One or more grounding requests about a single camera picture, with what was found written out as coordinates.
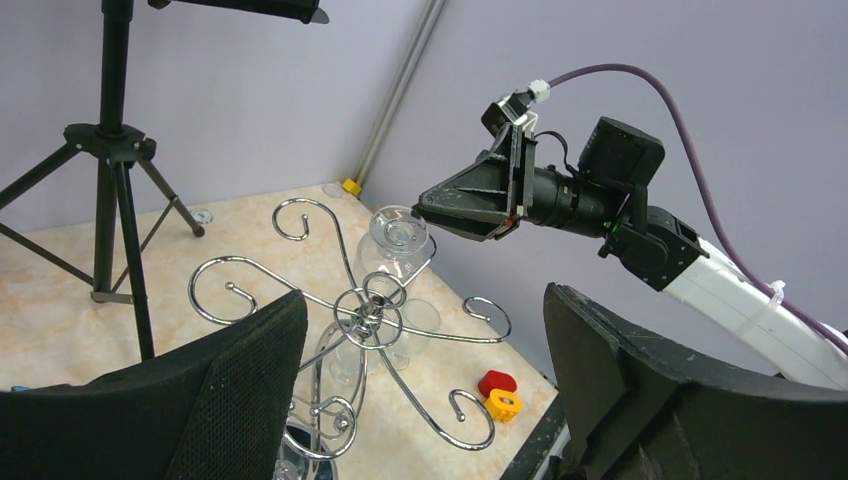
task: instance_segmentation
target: chrome wire stand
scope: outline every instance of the chrome wire stand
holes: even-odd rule
[[[379,353],[380,361],[383,363],[383,365],[385,365],[392,379],[397,383],[398,387],[409,400],[409,403],[412,404],[413,408],[415,408],[421,418],[423,418],[424,421],[427,422],[430,428],[433,429],[433,431],[436,432],[439,437],[441,437],[447,443],[453,445],[456,448],[469,451],[482,450],[491,445],[495,438],[494,421],[492,420],[491,415],[489,415],[489,412],[486,410],[483,404],[476,397],[474,397],[474,395],[465,390],[454,389],[451,390],[451,392],[448,394],[448,402],[450,402],[450,405],[454,413],[456,414],[456,419],[459,422],[465,421],[466,414],[465,412],[463,412],[462,408],[457,403],[457,397],[462,397],[472,402],[477,407],[477,410],[479,410],[480,413],[484,415],[485,420],[488,424],[488,435],[486,436],[485,440],[479,443],[462,441],[447,433],[436,423],[433,417],[427,412],[424,406],[421,405],[421,402],[418,401],[418,399],[403,381],[400,374],[394,368],[392,362],[389,360],[389,356],[386,354],[386,348],[391,347],[392,345],[397,343],[403,332],[453,342],[476,344],[500,343],[503,342],[512,332],[512,323],[509,319],[509,316],[497,304],[485,298],[468,297],[462,302],[462,309],[466,315],[476,320],[490,323],[492,319],[488,316],[475,313],[472,310],[472,305],[475,303],[481,303],[494,307],[503,316],[503,321],[506,323],[506,333],[501,336],[491,338],[465,337],[459,335],[429,332],[415,329],[411,326],[405,325],[404,316],[401,314],[400,307],[403,306],[403,304],[407,300],[407,287],[415,278],[418,277],[418,275],[422,271],[424,271],[424,269],[427,268],[427,266],[429,266],[430,262],[433,260],[433,257],[435,257],[436,255],[437,247],[436,241],[433,239],[433,237],[429,237],[429,244],[432,244],[431,254],[429,255],[428,259],[423,263],[423,265],[421,265],[421,267],[418,268],[418,270],[416,270],[409,278],[405,279],[404,281],[401,281],[398,277],[394,275],[384,272],[374,272],[367,275],[364,278],[362,285],[359,286],[356,280],[354,279],[353,273],[350,268],[350,261],[348,259],[347,251],[345,250],[344,236],[342,234],[342,229],[339,224],[339,220],[336,217],[335,213],[333,213],[333,211],[326,205],[309,198],[292,198],[286,200],[280,203],[274,209],[274,212],[272,214],[272,225],[274,227],[274,230],[276,230],[276,232],[282,237],[291,241],[300,242],[306,240],[309,237],[310,229],[308,215],[301,216],[301,221],[303,223],[303,233],[300,235],[291,235],[289,233],[286,233],[279,225],[278,216],[280,215],[280,212],[287,206],[295,203],[309,204],[323,210],[327,215],[330,216],[335,226],[342,264],[344,266],[345,273],[347,274],[347,278],[350,283],[350,288],[342,292],[334,302],[326,301],[322,298],[319,298],[304,291],[303,289],[300,289],[294,283],[285,279],[281,275],[271,271],[269,268],[256,262],[255,260],[237,255],[216,257],[204,262],[197,268],[197,270],[194,271],[188,284],[189,301],[191,302],[191,305],[194,307],[197,313],[200,314],[200,316],[205,318],[206,320],[220,325],[230,325],[235,322],[238,322],[239,320],[245,318],[247,315],[250,315],[259,309],[256,298],[250,293],[239,288],[233,282],[227,282],[225,288],[235,293],[239,297],[245,299],[249,303],[250,311],[244,317],[237,319],[220,318],[215,315],[212,315],[211,313],[209,313],[209,311],[207,311],[200,305],[196,295],[196,286],[198,279],[207,269],[222,263],[243,263],[250,265],[251,267],[259,270],[260,272],[271,277],[272,279],[276,280],[277,282],[281,283],[282,285],[286,286],[291,290],[301,290],[303,292],[303,296],[306,299],[318,305],[321,305],[322,307],[328,308],[332,311],[333,319],[335,320],[335,322],[331,323],[324,330],[315,349],[315,355],[312,358],[304,361],[300,365],[300,368],[298,370],[299,372],[303,372],[307,368],[312,367],[311,398],[304,399],[295,395],[291,405],[289,406],[289,416],[287,420],[287,426],[289,424],[293,424],[300,427],[306,427],[315,434],[311,436],[312,440],[309,447],[306,447],[298,443],[293,437],[291,437],[291,435],[289,435],[288,431],[284,429],[285,434],[283,441],[286,446],[296,451],[304,458],[310,460],[311,472],[314,472],[317,469],[317,462],[333,460],[335,458],[340,457],[350,449],[356,437],[356,420],[359,416],[359,412],[362,410],[363,402],[365,401],[365,385],[368,373],[368,355],[366,355],[366,353],[370,350],[374,350]],[[397,288],[394,290],[393,293],[388,295],[370,289],[369,284],[371,283],[371,281],[377,278],[388,279]],[[351,296],[355,297],[356,301],[359,303],[359,306],[355,309],[342,307],[342,301]],[[395,329],[396,333],[392,335],[392,338],[388,341],[381,341],[380,339],[379,330],[382,325],[388,325]],[[338,333],[341,333],[339,338],[333,340],[333,338]],[[354,387],[353,395],[349,400],[340,396],[330,396],[327,398],[322,398],[321,376],[323,370],[323,359],[327,356],[327,354],[338,348],[346,341],[356,345],[359,348],[359,371],[357,374],[357,380]],[[300,402],[308,406],[310,418],[303,418],[294,412],[295,402]],[[322,430],[322,415],[329,415],[333,417],[333,432],[328,433]],[[336,440],[342,437],[345,437],[342,445],[334,450],[327,451],[321,446],[322,438],[326,440]]]

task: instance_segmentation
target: marble table surface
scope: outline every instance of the marble table surface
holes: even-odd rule
[[[303,204],[284,210],[281,226],[292,233],[302,230],[300,215],[310,215],[311,234],[302,242],[286,240],[274,231],[273,209],[294,197],[312,198],[333,209],[342,224],[347,249],[354,255],[370,212],[353,196],[331,196],[321,186],[195,206],[209,210],[214,217],[203,238],[195,238],[173,212],[143,255],[157,354],[223,328],[202,319],[187,296],[190,275],[212,257],[252,258],[301,289],[331,301],[348,288],[335,230],[326,214]],[[157,217],[158,212],[138,217],[142,235]],[[432,234],[438,240],[444,233]],[[42,230],[28,237],[91,273],[93,224]],[[122,245],[119,234],[115,278],[125,266]],[[227,281],[236,282],[253,294],[260,305],[287,291],[247,265],[214,267],[201,278],[198,297],[209,311],[230,318],[244,315],[247,305],[224,290]],[[128,293],[128,284],[125,282],[120,292]],[[85,283],[0,237],[0,389],[13,385],[79,385],[138,362],[132,307],[95,304],[89,290]],[[439,309],[442,332],[494,335],[485,322],[463,313],[462,300],[432,272],[425,271],[417,280],[414,294]],[[309,315],[304,359],[313,354],[318,337],[333,321],[330,310],[311,302]],[[521,324],[522,319],[513,318],[513,328],[521,328]],[[462,440],[480,441],[486,432],[482,416],[460,399],[468,420],[456,422],[448,392],[461,388],[479,397],[476,383],[490,369],[516,378],[523,411],[509,423],[496,424],[494,443],[480,452],[456,449],[438,437],[385,369],[370,374],[357,439],[350,451],[337,460],[339,478],[499,478],[556,396],[554,387],[506,343],[470,345],[433,340],[400,373],[442,428]],[[307,370],[301,374],[296,387],[296,393],[307,398],[310,373]],[[327,393],[347,392],[329,375],[324,377]]]

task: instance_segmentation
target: wall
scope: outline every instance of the wall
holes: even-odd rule
[[[455,1],[369,179],[370,206],[412,204],[470,164],[491,138],[479,117],[491,101],[535,78],[595,63],[632,63],[673,92],[704,161],[717,208],[739,252],[816,318],[848,328],[843,186],[848,178],[848,4],[759,1]],[[666,161],[650,187],[665,206],[715,241],[670,116],[658,95],[623,74],[583,77],[536,111],[541,129],[570,141],[576,162],[601,115],[661,138]],[[537,164],[558,164],[543,140]],[[583,293],[662,335],[762,372],[771,369],[718,327],[656,294],[600,242],[524,226],[477,244],[435,230],[434,268],[462,295],[481,294],[514,317],[513,345],[551,373],[542,320],[548,282]]]
[[[188,203],[346,178],[423,0],[323,0],[329,25],[135,2],[125,122]],[[99,113],[100,2],[0,3],[0,185]],[[0,213],[26,231],[94,218],[96,162],[80,155]],[[165,200],[133,170],[139,211]]]

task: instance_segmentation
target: black cable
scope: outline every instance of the black cable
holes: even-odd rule
[[[572,177],[577,178],[579,172],[576,168],[568,164],[568,142],[565,141],[565,137],[560,135],[559,132],[555,132],[553,130],[545,130],[544,132],[537,133],[536,138],[539,138],[543,135],[549,135],[551,137],[556,138],[560,145],[562,145],[562,163],[565,164],[565,169],[568,170],[568,173],[570,173]]]
[[[704,176],[703,170],[701,170],[701,162],[698,160],[698,154],[695,152],[695,144],[692,141],[692,137],[689,135],[689,130],[686,128],[686,124],[683,123],[683,117],[680,114],[680,110],[677,108],[677,104],[671,97],[671,92],[668,91],[665,85],[647,71],[639,67],[621,63],[606,63],[579,68],[572,72],[560,75],[548,83],[551,88],[553,88],[561,83],[567,82],[568,80],[597,72],[624,72],[636,75],[648,82],[652,87],[654,87],[654,90],[660,94],[660,97],[662,97],[666,107],[668,107],[669,113],[671,113],[671,118],[674,120],[674,126],[677,127],[677,132],[680,134],[680,140],[683,142],[683,149],[686,150],[686,156],[689,158],[689,164],[692,166],[692,173],[695,174],[695,182],[698,184],[698,190],[701,192],[704,207],[707,209],[707,216],[710,219],[713,230],[715,230],[719,243],[721,243],[721,246],[724,247],[725,252],[727,252],[727,256],[736,263],[739,270],[748,277],[748,280],[751,281],[757,290],[761,291],[767,297],[774,295],[774,290],[764,281],[760,280],[760,278],[754,274],[753,270],[748,268],[745,262],[742,261],[742,257],[736,253],[733,245],[730,244],[730,238],[724,230],[724,227],[721,225],[721,220],[718,218],[718,211],[713,203],[713,196],[710,194],[710,189],[707,187],[706,177]],[[805,325],[818,332],[824,338],[830,340],[830,342],[842,353],[848,355],[848,343],[846,343],[845,340],[839,338],[830,329],[819,323],[816,319],[807,315],[803,310],[796,307],[789,300],[783,300],[781,305],[790,313],[798,317]]]

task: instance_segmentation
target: red toy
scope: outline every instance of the red toy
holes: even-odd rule
[[[480,390],[483,398],[489,398],[489,394],[494,388],[505,392],[515,392],[518,390],[518,384],[515,383],[514,378],[506,373],[489,370],[477,383],[477,389]]]

